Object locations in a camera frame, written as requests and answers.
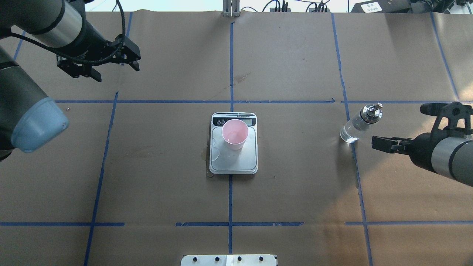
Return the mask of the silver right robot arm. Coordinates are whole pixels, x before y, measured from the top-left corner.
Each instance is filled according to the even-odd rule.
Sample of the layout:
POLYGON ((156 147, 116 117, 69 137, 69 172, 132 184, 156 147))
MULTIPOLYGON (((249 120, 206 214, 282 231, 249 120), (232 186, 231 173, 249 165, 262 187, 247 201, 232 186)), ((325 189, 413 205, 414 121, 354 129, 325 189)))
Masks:
POLYGON ((409 156, 419 168, 472 186, 472 107, 460 102, 427 103, 420 112, 436 118, 429 133, 410 138, 372 137, 372 148, 409 156))

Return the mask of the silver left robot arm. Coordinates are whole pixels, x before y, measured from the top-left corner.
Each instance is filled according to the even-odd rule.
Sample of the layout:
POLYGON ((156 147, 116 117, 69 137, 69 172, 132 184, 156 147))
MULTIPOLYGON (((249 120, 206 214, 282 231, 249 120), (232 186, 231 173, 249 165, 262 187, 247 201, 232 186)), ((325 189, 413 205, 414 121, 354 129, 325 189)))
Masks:
MULTIPOLYGON (((22 62, 52 79, 53 66, 71 78, 100 82, 96 67, 126 64, 140 70, 140 49, 126 35, 120 1, 120 33, 107 40, 87 19, 88 0, 2 0, 1 39, 16 38, 43 49, 22 62)), ((14 55, 1 48, 1 160, 14 150, 32 153, 69 127, 56 101, 30 77, 14 55)))

